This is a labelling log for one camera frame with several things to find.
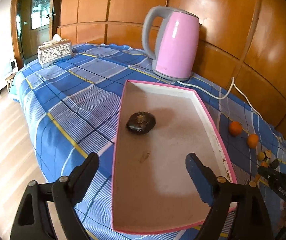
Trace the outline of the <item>orange carrot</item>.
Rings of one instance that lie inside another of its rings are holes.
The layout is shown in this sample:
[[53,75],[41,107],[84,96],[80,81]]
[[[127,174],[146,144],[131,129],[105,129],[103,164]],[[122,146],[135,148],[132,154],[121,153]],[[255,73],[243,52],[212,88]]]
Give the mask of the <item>orange carrot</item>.
[[269,164],[265,161],[261,162],[261,165],[259,166],[257,170],[257,174],[255,175],[254,182],[257,184],[263,174],[263,172],[269,167]]

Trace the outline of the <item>wooden glass door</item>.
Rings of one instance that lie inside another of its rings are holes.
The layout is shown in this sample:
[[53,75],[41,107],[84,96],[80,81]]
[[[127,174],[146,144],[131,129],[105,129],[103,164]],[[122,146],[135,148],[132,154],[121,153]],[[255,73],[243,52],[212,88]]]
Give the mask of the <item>wooden glass door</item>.
[[37,48],[52,34],[53,0],[11,0],[10,30],[18,68],[37,59]]

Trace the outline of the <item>dark wrinkled round fruit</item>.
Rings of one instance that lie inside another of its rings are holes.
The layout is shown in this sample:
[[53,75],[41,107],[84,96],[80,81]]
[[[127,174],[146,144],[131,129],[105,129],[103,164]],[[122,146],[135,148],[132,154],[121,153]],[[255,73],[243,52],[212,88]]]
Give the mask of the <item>dark wrinkled round fruit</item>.
[[156,119],[149,112],[136,112],[127,121],[126,128],[134,134],[147,134],[156,125]]

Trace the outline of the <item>silver patterned tissue box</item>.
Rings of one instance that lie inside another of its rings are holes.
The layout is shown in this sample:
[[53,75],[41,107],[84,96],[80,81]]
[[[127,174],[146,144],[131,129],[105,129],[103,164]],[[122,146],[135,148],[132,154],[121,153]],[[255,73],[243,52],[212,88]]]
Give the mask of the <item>silver patterned tissue box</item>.
[[38,46],[37,57],[42,68],[51,66],[61,59],[69,59],[72,57],[72,42],[55,34],[50,41]]

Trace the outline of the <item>small orange tangerine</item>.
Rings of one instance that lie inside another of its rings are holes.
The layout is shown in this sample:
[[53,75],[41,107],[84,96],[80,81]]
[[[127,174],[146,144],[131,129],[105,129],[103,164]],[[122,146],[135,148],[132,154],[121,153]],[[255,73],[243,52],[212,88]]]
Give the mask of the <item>small orange tangerine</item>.
[[229,124],[228,131],[233,137],[237,137],[242,134],[243,126],[238,121],[233,121]]

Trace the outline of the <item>large orange tangerine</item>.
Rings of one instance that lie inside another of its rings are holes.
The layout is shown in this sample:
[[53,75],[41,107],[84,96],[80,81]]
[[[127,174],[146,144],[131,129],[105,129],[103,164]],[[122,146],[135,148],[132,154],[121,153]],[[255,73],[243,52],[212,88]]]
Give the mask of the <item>large orange tangerine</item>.
[[259,142],[259,136],[257,134],[250,134],[246,140],[246,143],[249,148],[256,148],[258,142]]

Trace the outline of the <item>pink electric kettle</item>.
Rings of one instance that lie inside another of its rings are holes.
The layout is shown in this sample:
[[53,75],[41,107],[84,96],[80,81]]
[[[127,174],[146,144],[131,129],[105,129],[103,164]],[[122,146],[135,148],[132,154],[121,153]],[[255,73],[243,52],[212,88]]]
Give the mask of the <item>pink electric kettle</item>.
[[[149,36],[155,18],[161,17],[154,49]],[[189,79],[199,41],[199,18],[185,10],[156,6],[147,13],[142,26],[142,47],[152,59],[152,70],[172,80]]]

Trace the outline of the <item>cut dark cylinder vegetable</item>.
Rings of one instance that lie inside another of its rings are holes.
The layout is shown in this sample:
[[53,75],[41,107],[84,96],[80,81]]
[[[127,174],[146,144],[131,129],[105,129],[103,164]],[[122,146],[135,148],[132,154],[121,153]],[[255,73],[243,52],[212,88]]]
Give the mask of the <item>cut dark cylinder vegetable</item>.
[[270,150],[265,150],[264,154],[265,154],[264,161],[267,161],[267,160],[271,159],[272,153],[271,153]]

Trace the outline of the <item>blue plaid tablecloth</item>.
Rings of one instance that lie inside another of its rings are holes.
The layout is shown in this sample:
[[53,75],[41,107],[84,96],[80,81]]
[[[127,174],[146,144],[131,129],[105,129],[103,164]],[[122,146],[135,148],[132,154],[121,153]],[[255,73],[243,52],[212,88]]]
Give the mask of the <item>blue plaid tablecloth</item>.
[[[100,166],[76,213],[93,239],[131,239],[111,228],[111,176],[116,123],[126,80],[164,83],[152,73],[151,59],[140,49],[116,44],[78,44],[72,57],[42,68],[37,60],[15,76],[12,91],[23,109],[39,167],[47,181],[70,174],[95,152]],[[194,88],[208,109],[230,156],[238,183],[251,180],[256,155],[270,150],[286,174],[286,140],[251,107],[213,82],[192,74],[184,83]],[[242,124],[233,137],[229,124]],[[246,140],[257,134],[256,148]]]

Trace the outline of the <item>dark brown wedge piece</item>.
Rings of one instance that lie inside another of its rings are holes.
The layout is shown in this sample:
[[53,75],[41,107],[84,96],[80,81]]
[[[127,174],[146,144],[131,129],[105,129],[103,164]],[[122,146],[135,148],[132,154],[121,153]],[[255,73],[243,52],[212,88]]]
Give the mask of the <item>dark brown wedge piece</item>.
[[270,164],[269,164],[269,166],[272,168],[272,169],[276,169],[276,168],[278,168],[279,167],[279,160],[278,160],[278,158],[276,158],[276,159],[274,159]]

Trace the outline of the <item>pink edged cardboard tray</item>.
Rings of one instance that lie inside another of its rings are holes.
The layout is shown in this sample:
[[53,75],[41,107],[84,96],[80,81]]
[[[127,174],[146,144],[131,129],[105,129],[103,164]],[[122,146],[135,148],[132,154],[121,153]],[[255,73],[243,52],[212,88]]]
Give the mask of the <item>pink edged cardboard tray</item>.
[[[153,114],[156,125],[134,134],[127,121],[142,111]],[[113,230],[153,235],[202,224],[210,207],[187,172],[190,153],[215,175],[236,182],[219,131],[195,90],[126,81],[113,157]]]

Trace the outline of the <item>tan round potato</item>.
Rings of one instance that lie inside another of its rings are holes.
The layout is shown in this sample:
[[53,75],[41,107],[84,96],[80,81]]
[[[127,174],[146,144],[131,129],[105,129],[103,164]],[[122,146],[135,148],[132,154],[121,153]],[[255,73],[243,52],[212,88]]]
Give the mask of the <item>tan round potato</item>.
[[258,161],[263,161],[266,158],[265,153],[264,152],[258,152],[257,153],[257,160]]

